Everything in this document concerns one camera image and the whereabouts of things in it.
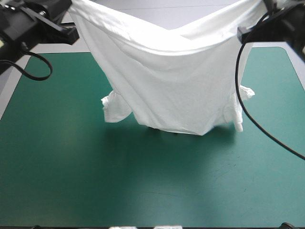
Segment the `white object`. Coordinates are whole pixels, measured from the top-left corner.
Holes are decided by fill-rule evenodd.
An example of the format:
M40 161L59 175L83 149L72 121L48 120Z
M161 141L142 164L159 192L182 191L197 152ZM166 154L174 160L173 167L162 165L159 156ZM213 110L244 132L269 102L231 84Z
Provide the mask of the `white object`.
M182 226L156 226L153 229L183 229Z
M89 0L72 2L71 17L113 88L102 99L106 122L133 112L139 124L176 133L204 135L230 121L243 130L234 87L237 27L257 23L266 13L262 0L241 0L175 30ZM243 99L254 95L240 91Z

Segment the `robot end effector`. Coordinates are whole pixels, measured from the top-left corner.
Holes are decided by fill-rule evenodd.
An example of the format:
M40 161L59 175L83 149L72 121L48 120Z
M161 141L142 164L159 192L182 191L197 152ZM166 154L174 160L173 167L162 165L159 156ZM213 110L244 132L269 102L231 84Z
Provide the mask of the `robot end effector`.
M269 17L257 26L247 42L287 42L305 62L305 1L288 0L277 8L272 0L264 0ZM238 38L244 43L253 28L238 28Z
M71 0L11 0L0 5L0 59L16 62L39 43L74 44L75 26L61 24ZM0 65L0 74L9 68Z

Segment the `green mat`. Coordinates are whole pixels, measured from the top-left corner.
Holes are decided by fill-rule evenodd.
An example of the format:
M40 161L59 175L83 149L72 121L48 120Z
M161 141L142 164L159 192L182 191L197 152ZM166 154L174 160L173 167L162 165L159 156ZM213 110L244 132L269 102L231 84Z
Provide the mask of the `green mat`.
M0 225L305 226L305 162L244 118L204 136L103 120L110 91L90 53L45 54L0 121ZM27 70L47 69L31 59ZM252 49L251 114L305 154L305 93L286 52Z

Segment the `white t-shirt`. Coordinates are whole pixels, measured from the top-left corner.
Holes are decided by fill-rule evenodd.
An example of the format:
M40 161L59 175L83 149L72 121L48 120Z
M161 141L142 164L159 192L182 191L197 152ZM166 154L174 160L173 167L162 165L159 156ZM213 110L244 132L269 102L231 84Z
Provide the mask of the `white t-shirt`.
M230 121L243 130L234 86L237 27L258 22L262 0L241 0L175 30L89 0L72 2L70 14L113 88L102 99L106 122L133 112L141 125L176 133L204 135ZM243 99L254 95L240 91Z

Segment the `black cable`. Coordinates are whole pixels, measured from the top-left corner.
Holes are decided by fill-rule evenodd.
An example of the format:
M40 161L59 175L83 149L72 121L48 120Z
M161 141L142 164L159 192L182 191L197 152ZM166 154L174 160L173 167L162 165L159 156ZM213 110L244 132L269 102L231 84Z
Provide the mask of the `black cable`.
M247 109L245 108L243 101L241 99L240 93L239 93L239 83L238 83L238 69L239 69L239 62L240 62L240 58L242 55L242 52L244 50L245 45L248 43L248 41L250 40L251 36L255 33L255 31L258 28L258 25L260 25L263 20L270 15L270 12L266 13L263 15L263 17L259 20L259 22L255 25L255 27L253 28L253 30L248 34L248 36L246 37L245 41L242 44L242 47L239 50L238 56L237 56L237 60L236 60L236 70L235 70L235 88L236 88L236 94L237 94L237 98L239 100L240 105L243 108L244 113L248 116L248 118L251 120L251 122L253 122L265 135L267 135L270 139L272 139L273 141L275 141L276 143L278 143L280 146L282 146L283 148L285 148L286 150L288 150L289 152L293 153L294 155L296 155L297 157L305 160L305 156L303 156L302 154L299 154L298 152L294 151L293 149L291 149L290 147L288 147L287 145L285 145L284 143L282 143L280 140L276 139L274 136L272 136L270 133L268 133L264 128L262 128L255 120L254 118L252 118L252 116L249 114L249 112L247 111Z
M13 66L15 67L20 73L22 73L23 75L25 75L26 77L28 77L29 79L31 80L35 80L35 81L43 81L43 80L46 80L48 79L52 73L53 73L53 67L52 67L52 64L46 59L44 58L43 56L39 55L39 54L36 54L36 53L33 53L33 52L30 52L28 51L26 48L25 48L25 45L23 45L22 49L21 49L21 53L24 54L24 55L29 55L29 56L34 56L38 59L40 59L41 61L45 62L47 64L47 66L49 67L50 69L50 73L47 75L47 76L44 76L44 77L37 77L37 76L33 76L31 75L30 73L28 73L27 71L25 71L23 68L21 68L19 65L17 65L16 63L12 62L12 61L9 61L9 60L0 60L0 64L8 64L10 66Z

